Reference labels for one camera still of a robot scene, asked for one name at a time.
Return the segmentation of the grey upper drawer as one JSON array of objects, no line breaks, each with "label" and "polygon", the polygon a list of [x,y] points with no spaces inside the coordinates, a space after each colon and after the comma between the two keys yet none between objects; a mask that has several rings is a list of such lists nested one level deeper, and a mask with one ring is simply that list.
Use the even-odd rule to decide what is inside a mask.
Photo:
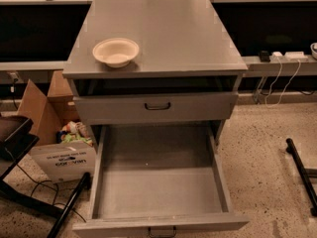
[{"label": "grey upper drawer", "polygon": [[237,93],[137,94],[73,99],[88,125],[189,122],[229,119]]}]

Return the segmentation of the grey drawer cabinet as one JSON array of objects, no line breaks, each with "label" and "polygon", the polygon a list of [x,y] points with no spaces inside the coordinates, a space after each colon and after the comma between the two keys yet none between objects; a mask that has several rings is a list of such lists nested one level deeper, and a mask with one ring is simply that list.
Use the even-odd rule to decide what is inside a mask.
[{"label": "grey drawer cabinet", "polygon": [[[121,68],[92,54],[97,44],[113,38],[132,40],[140,48]],[[74,98],[238,94],[247,69],[209,0],[95,0],[63,75]],[[207,121],[219,135],[226,120]]]}]

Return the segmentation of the open grey bottom drawer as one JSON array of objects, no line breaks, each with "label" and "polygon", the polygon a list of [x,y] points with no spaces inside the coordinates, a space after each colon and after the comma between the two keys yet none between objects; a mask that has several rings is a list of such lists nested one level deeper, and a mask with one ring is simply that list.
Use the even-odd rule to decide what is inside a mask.
[{"label": "open grey bottom drawer", "polygon": [[88,218],[80,238],[238,230],[212,130],[205,124],[102,128]]}]

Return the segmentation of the white paper bowl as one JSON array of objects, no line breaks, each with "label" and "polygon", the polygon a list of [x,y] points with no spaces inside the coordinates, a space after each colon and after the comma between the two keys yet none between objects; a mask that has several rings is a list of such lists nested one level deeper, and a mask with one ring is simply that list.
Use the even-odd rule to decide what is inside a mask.
[{"label": "white paper bowl", "polygon": [[125,38],[113,38],[97,44],[92,51],[94,58],[106,65],[119,68],[126,66],[139,54],[137,43]]}]

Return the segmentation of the colourful items in box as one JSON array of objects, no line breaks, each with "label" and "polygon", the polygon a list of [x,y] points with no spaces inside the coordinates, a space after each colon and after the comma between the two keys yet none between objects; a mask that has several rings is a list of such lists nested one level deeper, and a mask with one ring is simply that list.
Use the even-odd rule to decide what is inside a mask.
[{"label": "colourful items in box", "polygon": [[65,124],[57,133],[56,140],[59,143],[83,142],[92,147],[93,142],[88,134],[86,126],[82,122],[70,121]]}]

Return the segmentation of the black stand leg left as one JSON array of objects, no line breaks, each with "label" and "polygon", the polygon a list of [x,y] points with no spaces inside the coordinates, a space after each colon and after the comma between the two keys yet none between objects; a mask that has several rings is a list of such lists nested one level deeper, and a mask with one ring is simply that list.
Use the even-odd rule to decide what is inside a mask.
[{"label": "black stand leg left", "polygon": [[63,208],[63,210],[61,212],[61,216],[54,223],[53,228],[51,229],[47,238],[56,238],[64,220],[68,216],[69,212],[72,210],[72,208],[73,208],[74,204],[76,203],[77,199],[79,198],[81,192],[85,188],[87,188],[87,189],[91,188],[90,173],[85,173],[82,176],[82,178],[80,179],[78,185],[76,186],[76,188],[72,192],[65,207]]}]

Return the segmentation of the black stand leg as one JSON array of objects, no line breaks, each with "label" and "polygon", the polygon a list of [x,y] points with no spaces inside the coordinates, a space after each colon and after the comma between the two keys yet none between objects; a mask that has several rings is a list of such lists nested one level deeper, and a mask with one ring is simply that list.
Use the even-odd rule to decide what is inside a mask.
[{"label": "black stand leg", "polygon": [[54,223],[53,228],[51,229],[47,238],[56,238],[64,220],[68,216],[69,212],[72,210],[72,208],[73,208],[74,204],[76,203],[77,199],[79,198],[81,192],[85,188],[87,188],[87,189],[91,188],[90,173],[85,173],[82,176],[82,178],[80,179],[78,185],[76,186],[76,188],[72,192],[65,207],[63,208],[63,210],[61,212],[61,216]]},{"label": "black stand leg", "polygon": [[317,170],[316,169],[306,169],[301,161],[301,158],[297,152],[297,149],[293,143],[293,140],[290,138],[286,139],[286,152],[290,154],[295,162],[298,173],[300,174],[301,180],[306,189],[307,195],[311,202],[311,215],[317,217],[317,193],[313,187],[311,179],[317,178]]}]

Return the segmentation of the cardboard box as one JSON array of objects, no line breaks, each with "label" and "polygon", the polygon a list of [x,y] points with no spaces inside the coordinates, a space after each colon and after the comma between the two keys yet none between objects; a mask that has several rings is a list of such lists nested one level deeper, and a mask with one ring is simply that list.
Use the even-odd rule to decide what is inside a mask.
[{"label": "cardboard box", "polygon": [[80,179],[94,174],[96,152],[83,142],[59,143],[56,133],[68,122],[81,122],[72,101],[73,95],[62,72],[53,73],[49,92],[44,94],[31,80],[24,91],[18,114],[31,118],[31,133],[40,140],[31,158],[52,182]]}]

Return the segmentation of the black small adapter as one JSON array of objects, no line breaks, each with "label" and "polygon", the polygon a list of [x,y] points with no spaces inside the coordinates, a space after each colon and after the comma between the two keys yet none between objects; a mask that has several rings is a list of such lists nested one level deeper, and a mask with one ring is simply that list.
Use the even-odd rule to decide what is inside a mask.
[{"label": "black small adapter", "polygon": [[269,52],[267,52],[267,51],[260,51],[259,57],[260,57],[261,62],[270,62]]}]

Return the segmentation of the white power adapter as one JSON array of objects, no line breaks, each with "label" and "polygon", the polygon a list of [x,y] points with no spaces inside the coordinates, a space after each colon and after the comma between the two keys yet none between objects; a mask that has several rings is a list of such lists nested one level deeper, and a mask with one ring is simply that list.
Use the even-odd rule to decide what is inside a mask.
[{"label": "white power adapter", "polygon": [[283,54],[281,52],[273,52],[271,54],[271,58],[276,61],[281,61],[281,59],[283,58]]}]

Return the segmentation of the white power strip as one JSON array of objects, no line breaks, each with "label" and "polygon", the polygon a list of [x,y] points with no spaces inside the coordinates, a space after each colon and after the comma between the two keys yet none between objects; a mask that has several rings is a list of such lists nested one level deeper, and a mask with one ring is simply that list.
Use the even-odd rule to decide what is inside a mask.
[{"label": "white power strip", "polygon": [[308,56],[304,52],[286,52],[284,56],[287,60],[308,60]]}]

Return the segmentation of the black chair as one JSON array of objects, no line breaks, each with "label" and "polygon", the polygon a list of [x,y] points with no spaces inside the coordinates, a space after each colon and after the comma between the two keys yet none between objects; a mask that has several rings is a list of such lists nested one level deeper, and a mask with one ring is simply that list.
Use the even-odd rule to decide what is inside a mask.
[{"label": "black chair", "polygon": [[32,126],[33,121],[25,116],[0,117],[0,196],[58,218],[61,217],[61,209],[26,196],[4,181],[4,178],[39,141],[36,135],[30,133]]}]

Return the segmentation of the black stand leg right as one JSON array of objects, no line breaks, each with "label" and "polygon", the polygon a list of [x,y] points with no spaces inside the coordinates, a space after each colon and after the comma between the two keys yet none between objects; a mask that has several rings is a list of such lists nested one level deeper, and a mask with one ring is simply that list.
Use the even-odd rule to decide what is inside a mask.
[{"label": "black stand leg right", "polygon": [[307,195],[311,202],[311,215],[317,217],[317,193],[313,187],[311,179],[317,178],[317,170],[316,169],[306,169],[301,161],[301,158],[297,152],[297,149],[293,143],[293,140],[290,138],[286,139],[286,152],[290,154],[295,162],[298,173],[300,174],[301,180],[306,189]]}]

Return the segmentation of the wall outlet plug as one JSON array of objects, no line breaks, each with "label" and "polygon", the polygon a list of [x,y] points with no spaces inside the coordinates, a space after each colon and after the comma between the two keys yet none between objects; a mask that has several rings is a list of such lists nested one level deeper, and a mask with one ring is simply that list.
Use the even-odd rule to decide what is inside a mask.
[{"label": "wall outlet plug", "polygon": [[14,83],[23,83],[24,80],[17,71],[8,71],[8,75],[12,78]]}]

